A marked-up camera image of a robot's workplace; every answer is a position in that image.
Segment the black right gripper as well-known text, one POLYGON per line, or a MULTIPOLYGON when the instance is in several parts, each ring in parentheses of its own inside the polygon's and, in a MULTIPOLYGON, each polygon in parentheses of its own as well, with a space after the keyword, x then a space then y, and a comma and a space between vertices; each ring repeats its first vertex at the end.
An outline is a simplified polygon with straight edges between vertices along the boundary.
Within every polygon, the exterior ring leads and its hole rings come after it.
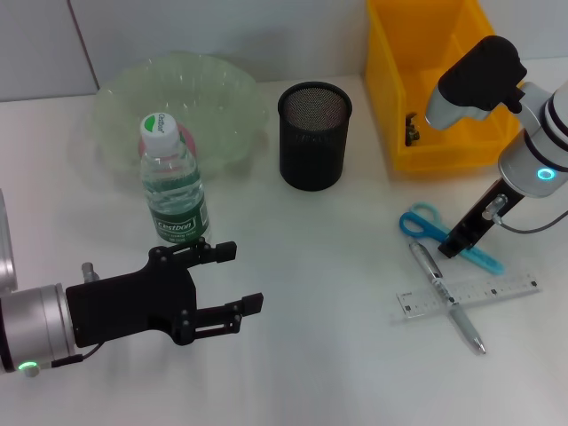
POLYGON ((438 251, 447 258, 453 258, 476 246, 494 225, 493 213, 485 211, 498 198, 502 201, 497 203, 495 214, 502 217, 523 200, 524 196, 512 189, 503 178, 499 178, 438 245, 438 251))

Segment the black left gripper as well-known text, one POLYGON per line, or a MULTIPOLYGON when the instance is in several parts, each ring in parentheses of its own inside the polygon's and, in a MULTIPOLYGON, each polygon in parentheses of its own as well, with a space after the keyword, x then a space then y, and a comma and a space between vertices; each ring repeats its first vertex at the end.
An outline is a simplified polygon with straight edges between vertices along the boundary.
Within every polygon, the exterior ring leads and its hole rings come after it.
POLYGON ((212 246, 205 239, 152 248, 139 271, 67 288, 75 344, 83 348, 148 330, 161 331, 180 346, 238 334, 244 317, 262 311, 264 295, 197 310, 186 268, 233 261, 236 253, 234 241, 212 246))

